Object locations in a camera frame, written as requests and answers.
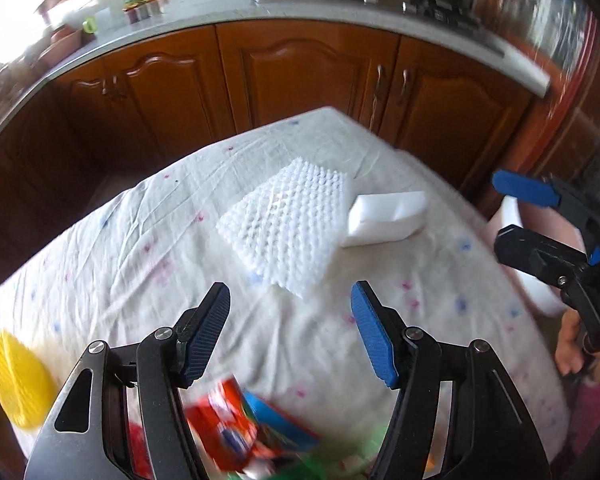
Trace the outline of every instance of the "cabinet door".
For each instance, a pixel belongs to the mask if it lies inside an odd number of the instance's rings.
[[[114,91],[137,107],[167,163],[235,134],[212,26],[169,34],[105,57]]]
[[[380,136],[470,196],[530,99],[518,83],[477,61],[402,38]]]
[[[0,146],[0,240],[14,249],[17,265],[58,234],[49,217],[48,204]]]
[[[159,168],[154,139],[135,107],[114,93],[114,81],[100,59],[67,72],[53,84],[70,123],[104,169],[150,174]]]
[[[323,106],[378,129],[397,34],[302,20],[216,28],[238,132]]]
[[[54,216],[76,221],[103,175],[43,88],[7,124],[0,144]]]

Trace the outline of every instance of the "gas stove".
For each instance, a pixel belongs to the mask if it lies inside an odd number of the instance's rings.
[[[409,3],[403,2],[402,12],[424,16],[442,25],[459,30],[472,32],[480,29],[480,20],[477,17],[437,0],[409,0]]]
[[[266,4],[267,0],[255,0],[256,3]],[[452,30],[472,41],[486,46],[502,56],[502,51],[488,41],[486,30],[480,20],[470,12],[452,7],[445,2],[436,0],[409,0],[408,2],[386,2],[382,0],[346,0],[377,7],[388,12],[400,12],[405,16],[415,16],[427,22]]]

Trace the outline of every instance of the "human hand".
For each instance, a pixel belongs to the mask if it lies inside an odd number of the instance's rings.
[[[558,333],[558,345],[555,349],[555,363],[562,375],[578,373],[584,364],[584,355],[576,340],[580,333],[580,314],[567,307],[562,315],[562,325]]]
[[[567,308],[562,315],[562,326],[558,333],[558,345],[555,349],[555,363],[562,375],[576,374],[584,364],[582,349],[576,343],[580,333],[580,323],[578,311]],[[596,382],[600,382],[600,352],[593,355],[596,357],[596,361],[590,370],[591,377]]]

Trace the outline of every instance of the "yellow object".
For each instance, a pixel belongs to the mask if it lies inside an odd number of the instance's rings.
[[[0,332],[0,405],[23,430],[42,425],[58,388],[40,359],[8,332]]]

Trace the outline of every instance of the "white bucket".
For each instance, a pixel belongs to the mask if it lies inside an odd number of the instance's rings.
[[[559,213],[551,208],[541,208],[525,202],[518,203],[518,199],[513,196],[504,197],[500,209],[481,233],[482,238],[493,248],[498,231],[512,224],[531,229],[579,251],[585,251],[580,231]],[[534,314],[560,316],[567,308],[560,299],[560,291],[557,288],[525,272],[503,267],[525,300],[526,306]]]

